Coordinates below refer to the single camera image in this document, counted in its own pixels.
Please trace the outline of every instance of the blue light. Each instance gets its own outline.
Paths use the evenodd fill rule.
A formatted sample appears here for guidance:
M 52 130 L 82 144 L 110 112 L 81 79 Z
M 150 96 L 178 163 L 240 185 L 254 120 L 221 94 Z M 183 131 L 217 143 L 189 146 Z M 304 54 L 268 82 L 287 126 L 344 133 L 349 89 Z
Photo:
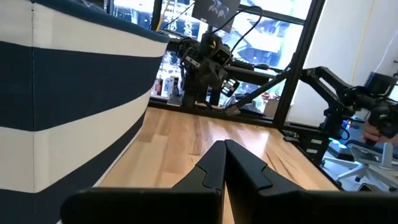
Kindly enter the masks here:
M 346 149 L 347 146 L 343 145 L 343 144 L 339 144 L 338 147 L 340 147 L 340 149 Z

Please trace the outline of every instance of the window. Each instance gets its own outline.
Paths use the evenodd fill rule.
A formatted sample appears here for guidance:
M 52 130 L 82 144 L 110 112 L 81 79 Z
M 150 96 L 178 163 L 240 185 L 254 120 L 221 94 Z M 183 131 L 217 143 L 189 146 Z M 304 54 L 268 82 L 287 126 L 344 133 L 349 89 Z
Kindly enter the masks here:
M 166 3 L 167 0 L 162 1 L 162 12 Z M 191 16 L 193 7 L 169 24 L 192 3 L 194 3 L 193 0 L 171 0 L 161 27 L 166 26 L 167 29 L 200 41 L 201 35 L 208 30 L 208 25 Z M 306 18 L 310 3 L 311 0 L 241 0 L 241 4 L 245 6 L 257 5 L 265 11 L 272 11 L 299 19 Z M 154 0 L 114 0 L 113 14 L 126 21 L 149 28 L 153 7 Z M 235 17 L 233 28 L 229 34 L 223 31 L 218 31 L 217 34 L 222 37 L 225 44 L 232 48 L 257 20 L 257 15 L 242 12 Z M 273 68 L 283 70 L 289 64 L 302 33 L 303 26 L 296 23 L 298 22 L 289 23 L 263 17 L 256 28 L 240 41 L 233 52 L 234 57 L 249 63 L 265 63 Z M 181 81 L 179 63 L 179 59 L 174 53 L 166 52 L 157 74 L 158 78 L 163 79 L 161 94 L 163 98 L 166 98 L 168 94 L 166 91 L 167 80 L 170 76 L 178 76 Z M 279 99 L 283 87 L 284 82 L 257 97 L 254 100 L 256 108 L 263 112 L 268 99 Z M 252 83 L 241 82 L 235 95 L 251 93 L 257 88 L 259 86 Z M 221 95 L 219 105 L 224 105 L 226 100 L 226 97 Z
M 311 0 L 241 0 L 245 6 L 260 6 L 263 10 L 305 19 Z
M 395 86 L 395 87 L 392 89 L 392 92 L 391 92 L 389 98 L 391 98 L 391 99 L 393 99 L 393 100 L 395 100 L 395 101 L 398 101 L 398 87 L 397 87 L 397 86 Z
M 259 16 L 240 13 L 235 17 L 232 31 L 218 31 L 223 42 L 231 48 Z M 290 62 L 299 42 L 303 26 L 263 17 L 260 23 L 235 48 L 233 55 L 251 63 L 265 63 L 283 70 Z
M 113 15 L 135 23 L 141 27 L 150 28 L 152 20 L 152 12 L 154 10 L 154 0 L 114 0 Z M 162 12 L 166 7 L 166 0 L 162 3 Z M 163 18 L 161 27 L 167 25 L 166 29 L 176 31 L 178 33 L 188 35 L 195 40 L 201 39 L 201 35 L 206 32 L 208 25 L 191 17 L 192 9 L 188 9 L 178 19 L 169 24 L 170 21 L 179 16 L 186 10 L 194 1 L 190 0 L 176 0 L 171 1 L 167 7 L 165 16 Z
M 178 86 L 181 83 L 181 69 L 180 60 L 177 58 L 176 54 L 173 52 L 166 52 L 163 56 L 163 61 L 160 64 L 159 71 L 156 77 L 163 79 L 161 98 L 167 98 L 168 96 L 168 84 L 171 76 L 178 77 Z
M 149 28 L 154 0 L 114 0 L 113 15 L 141 27 Z

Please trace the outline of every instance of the robotic manipulator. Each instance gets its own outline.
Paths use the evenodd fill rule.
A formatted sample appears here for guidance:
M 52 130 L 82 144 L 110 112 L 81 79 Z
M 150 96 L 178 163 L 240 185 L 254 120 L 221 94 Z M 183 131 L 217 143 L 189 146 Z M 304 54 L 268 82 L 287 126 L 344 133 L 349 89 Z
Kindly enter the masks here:
M 217 35 L 207 32 L 203 34 L 200 43 L 190 38 L 183 39 L 178 46 L 177 56 L 181 61 L 181 87 L 184 91 L 182 106 L 193 108 L 196 102 L 205 103 L 209 87 L 228 97 L 238 88 L 239 82 L 223 68 L 231 65 L 233 56 L 229 47 Z M 226 115 L 239 114 L 240 107 L 289 78 L 290 72 L 290 68 L 285 69 L 256 91 L 221 111 Z M 351 119 L 361 109 L 371 112 L 368 122 L 377 127 L 381 135 L 392 138 L 397 134 L 398 106 L 396 101 L 388 98 L 397 85 L 397 78 L 371 72 L 364 86 L 351 86 L 328 68 L 316 67 L 303 69 L 300 80 L 310 85 L 328 103 L 328 108 L 324 111 L 325 121 L 318 128 L 331 138 L 341 139 L 343 121 Z

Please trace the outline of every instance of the white chair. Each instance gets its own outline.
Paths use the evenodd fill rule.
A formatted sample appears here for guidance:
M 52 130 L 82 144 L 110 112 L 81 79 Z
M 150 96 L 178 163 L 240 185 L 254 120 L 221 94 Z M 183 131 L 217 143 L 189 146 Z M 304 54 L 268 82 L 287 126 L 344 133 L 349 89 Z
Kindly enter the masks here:
M 394 177 L 394 172 L 398 171 L 398 151 L 394 150 L 391 143 L 385 143 L 384 147 L 380 148 L 349 140 L 346 145 L 354 156 L 354 162 L 334 157 L 324 157 L 322 160 L 322 166 L 326 161 L 330 161 L 350 169 L 336 178 L 340 185 L 340 180 L 344 178 L 355 176 L 355 181 L 359 182 L 362 177 L 367 177 L 373 184 L 385 184 L 390 187 L 390 191 L 397 190 L 398 179 Z

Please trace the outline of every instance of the white wall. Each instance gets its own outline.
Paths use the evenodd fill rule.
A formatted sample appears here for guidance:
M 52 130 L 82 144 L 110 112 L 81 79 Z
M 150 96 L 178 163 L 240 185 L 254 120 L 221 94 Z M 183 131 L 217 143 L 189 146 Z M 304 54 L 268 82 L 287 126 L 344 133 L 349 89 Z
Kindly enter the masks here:
M 398 28 L 397 0 L 328 0 L 304 68 L 330 68 L 344 81 L 363 85 Z M 318 126 L 327 103 L 299 83 L 288 121 Z

